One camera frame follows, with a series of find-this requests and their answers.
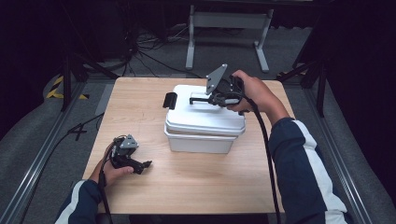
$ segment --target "container lid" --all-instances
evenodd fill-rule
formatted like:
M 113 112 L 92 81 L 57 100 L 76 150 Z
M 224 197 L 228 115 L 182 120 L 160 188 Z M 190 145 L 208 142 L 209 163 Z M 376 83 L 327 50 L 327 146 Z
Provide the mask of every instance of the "container lid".
M 245 131 L 245 116 L 208 102 L 193 102 L 190 97 L 206 97 L 205 86 L 177 85 L 175 109 L 168 110 L 166 126 L 169 130 L 186 133 L 240 135 Z

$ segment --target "person's right hand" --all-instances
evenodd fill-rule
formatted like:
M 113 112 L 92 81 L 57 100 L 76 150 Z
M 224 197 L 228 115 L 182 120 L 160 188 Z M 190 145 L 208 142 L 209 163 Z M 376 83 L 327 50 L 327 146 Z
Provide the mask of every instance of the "person's right hand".
M 290 116 L 282 102 L 257 77 L 251 77 L 241 70 L 234 72 L 233 76 L 242 79 L 246 97 L 256 103 L 260 112 L 267 114 L 271 124 Z M 250 103 L 246 99 L 243 99 L 238 105 L 229 105 L 227 108 L 232 111 L 252 110 Z

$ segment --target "hand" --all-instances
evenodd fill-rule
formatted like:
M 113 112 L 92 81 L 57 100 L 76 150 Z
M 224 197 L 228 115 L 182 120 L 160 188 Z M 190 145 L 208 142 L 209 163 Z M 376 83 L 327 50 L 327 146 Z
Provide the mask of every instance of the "hand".
M 99 183 L 99 173 L 100 173 L 100 169 L 102 167 L 102 161 L 100 160 L 97 164 L 95 169 L 93 170 L 90 179 L 95 181 L 96 183 Z M 124 176 L 124 175 L 128 175 L 131 174 L 134 171 L 133 167 L 130 166 L 125 166 L 125 167 L 121 167 L 119 169 L 115 169 L 113 167 L 113 165 L 111 164 L 110 161 L 107 161 L 105 163 L 105 167 L 103 168 L 103 171 L 105 172 L 105 177 L 106 177 L 106 185 L 110 186 L 112 185 L 118 178 Z
M 272 125 L 279 119 L 290 116 L 282 102 L 257 77 L 251 77 L 241 70 L 234 72 L 233 76 L 242 79 L 246 97 L 256 103 L 260 112 L 267 114 Z M 229 105 L 227 108 L 232 111 L 252 110 L 250 103 L 246 99 L 243 99 L 238 105 Z

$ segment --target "gray carpet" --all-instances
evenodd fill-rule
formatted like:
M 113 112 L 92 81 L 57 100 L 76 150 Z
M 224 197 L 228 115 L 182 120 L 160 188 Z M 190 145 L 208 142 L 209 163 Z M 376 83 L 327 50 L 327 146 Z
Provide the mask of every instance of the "gray carpet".
M 270 72 L 264 74 L 252 47 L 252 41 L 255 40 L 254 36 L 257 36 L 256 32 L 203 30 L 196 37 L 194 67 L 190 72 L 203 77 L 222 63 L 227 63 L 229 65 L 227 71 L 230 73 L 236 69 L 242 69 L 261 79 L 274 79 L 279 72 L 291 70 L 291 65 L 309 33 L 309 29 L 271 29 L 264 44 L 264 53 Z M 150 44 L 147 43 L 144 46 L 149 48 Z M 119 75 L 124 73 L 127 77 L 195 77 L 195 75 L 184 70 L 187 54 L 187 41 L 185 39 L 179 39 L 177 42 L 166 44 L 159 49 L 143 52 L 179 71 L 155 62 L 146 55 L 137 54 L 136 58 L 133 58 L 129 66 L 126 67 L 125 73 L 123 67 L 114 72 Z M 118 63 L 117 60 L 111 60 L 104 65 L 114 63 Z M 359 223 L 357 218 L 359 216 L 357 212 L 359 211 L 352 206 L 351 202 L 353 200 L 349 198 L 345 185 L 335 169 L 326 138 L 315 119 L 316 111 L 310 108 L 306 91 L 293 84 L 298 79 L 298 77 L 295 77 L 285 82 L 285 90 L 294 114 L 297 119 L 306 124 L 317 139 L 334 185 L 339 189 L 340 196 L 346 203 L 351 215 Z M 53 80 L 43 90 L 43 95 L 47 94 L 52 83 Z M 90 95 L 89 99 L 76 100 L 70 113 L 65 118 L 63 126 L 60 127 L 56 141 L 61 139 L 74 126 L 94 118 L 105 110 L 112 84 L 114 84 L 114 80 L 108 79 L 102 74 L 90 75 L 90 79 L 82 91 L 83 94 Z M 55 120 L 62 115 L 60 113 L 61 107 L 62 99 L 46 99 L 43 105 L 18 122 L 0 142 L 0 180 L 2 181 L 0 185 L 0 197 L 2 198 L 0 211 L 6 210 L 35 155 L 46 141 Z M 367 165 L 353 138 L 353 134 L 345 123 L 342 112 L 332 97 L 329 86 L 325 95 L 324 112 L 325 121 L 329 125 L 334 142 L 338 146 L 345 164 L 347 164 L 348 171 L 356 184 L 356 189 L 371 223 L 394 223 L 394 220 L 396 220 L 394 205 Z M 69 190 L 82 177 L 99 126 L 100 119 L 95 119 L 84 125 L 83 130 L 87 132 L 83 133 L 78 140 L 78 135 L 71 133 L 55 148 L 39 180 L 23 223 L 53 222 L 58 208 Z M 11 223 L 19 223 L 23 209 L 24 206 L 21 207 Z M 114 218 L 115 223 L 128 222 L 127 216 L 117 215 Z M 271 223 L 275 223 L 274 216 L 270 216 L 270 219 Z

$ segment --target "white plastic container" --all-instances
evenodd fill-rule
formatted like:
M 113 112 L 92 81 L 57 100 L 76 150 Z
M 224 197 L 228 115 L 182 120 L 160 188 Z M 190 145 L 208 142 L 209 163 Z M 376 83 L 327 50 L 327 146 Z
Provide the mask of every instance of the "white plastic container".
M 164 132 L 173 151 L 228 153 L 233 141 L 245 132 L 245 116 L 210 105 L 194 102 L 191 96 L 208 97 L 204 86 L 177 85 L 175 109 L 166 115 Z

